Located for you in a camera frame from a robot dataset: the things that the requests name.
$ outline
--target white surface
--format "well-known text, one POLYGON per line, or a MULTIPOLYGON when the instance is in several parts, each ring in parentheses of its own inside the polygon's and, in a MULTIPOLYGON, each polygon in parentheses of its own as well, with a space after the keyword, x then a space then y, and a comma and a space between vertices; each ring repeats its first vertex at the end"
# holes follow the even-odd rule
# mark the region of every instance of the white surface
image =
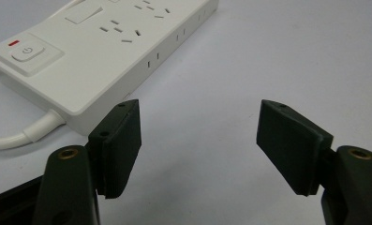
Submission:
POLYGON ((217 3, 82 1, 0 42, 0 81, 88 135, 216 11, 217 3), (30 55, 33 46, 39 48, 30 55))
MULTIPOLYGON (((66 1, 0 0, 0 41, 66 1)), ((318 196, 293 194, 255 144, 260 101, 283 102, 372 151, 372 1, 221 0, 218 11, 129 98, 142 148, 122 197, 100 198, 102 224, 324 224, 318 196)), ((0 135, 44 112, 0 83, 0 135)), ((0 152, 0 192, 86 138, 60 127, 0 152)))

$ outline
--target electrical outlet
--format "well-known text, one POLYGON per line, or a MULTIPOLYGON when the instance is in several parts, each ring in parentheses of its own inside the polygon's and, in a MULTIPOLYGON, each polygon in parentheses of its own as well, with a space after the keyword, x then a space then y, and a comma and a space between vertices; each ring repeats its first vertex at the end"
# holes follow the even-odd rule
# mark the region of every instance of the electrical outlet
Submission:
POLYGON ((0 43, 0 81, 88 134, 217 8, 218 0, 75 1, 0 43))

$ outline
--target black plastic part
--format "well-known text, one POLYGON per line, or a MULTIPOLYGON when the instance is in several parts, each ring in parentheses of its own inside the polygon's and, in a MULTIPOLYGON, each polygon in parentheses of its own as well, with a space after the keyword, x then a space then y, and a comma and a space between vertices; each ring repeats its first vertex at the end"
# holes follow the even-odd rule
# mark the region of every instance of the black plastic part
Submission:
POLYGON ((331 195, 325 189, 320 202, 326 225, 344 225, 348 209, 342 197, 331 195))
POLYGON ((94 163, 97 193, 106 199, 119 197, 141 147, 138 100, 115 106, 90 133, 87 148, 94 163))
POLYGON ((0 225, 31 224, 41 179, 0 194, 0 225))
POLYGON ((320 154, 320 160, 318 162, 319 166, 317 177, 328 195, 336 196, 337 198, 342 199, 343 197, 341 189, 335 173, 335 164, 337 158, 337 152, 333 151, 332 149, 323 151, 323 153, 320 154))
POLYGON ((372 225, 372 152, 354 146, 337 149, 338 183, 348 214, 345 225, 372 225))
POLYGON ((53 152, 42 178, 33 225, 99 224, 89 157, 83 146, 53 152))
POLYGON ((293 191, 316 194, 320 155, 333 136, 282 103, 263 100, 257 144, 275 164, 293 191))

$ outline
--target power cord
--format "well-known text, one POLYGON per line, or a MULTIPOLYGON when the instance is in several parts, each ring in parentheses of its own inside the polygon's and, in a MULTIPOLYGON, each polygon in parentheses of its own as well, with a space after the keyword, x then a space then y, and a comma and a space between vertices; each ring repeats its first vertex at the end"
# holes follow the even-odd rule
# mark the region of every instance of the power cord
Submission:
POLYGON ((6 138, 0 138, 0 150, 34 143, 65 123, 66 121, 59 113, 54 110, 49 110, 42 118, 25 128, 21 133, 6 138))

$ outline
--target red indicator light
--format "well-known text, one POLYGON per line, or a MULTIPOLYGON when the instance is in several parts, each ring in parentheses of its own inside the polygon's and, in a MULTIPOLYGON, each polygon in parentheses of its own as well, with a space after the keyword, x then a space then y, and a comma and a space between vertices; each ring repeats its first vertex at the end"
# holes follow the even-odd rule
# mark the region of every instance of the red indicator light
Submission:
POLYGON ((15 40, 15 41, 11 42, 10 44, 8 44, 8 46, 13 46, 13 45, 15 45, 15 44, 17 44, 19 42, 20 42, 19 40, 15 40))

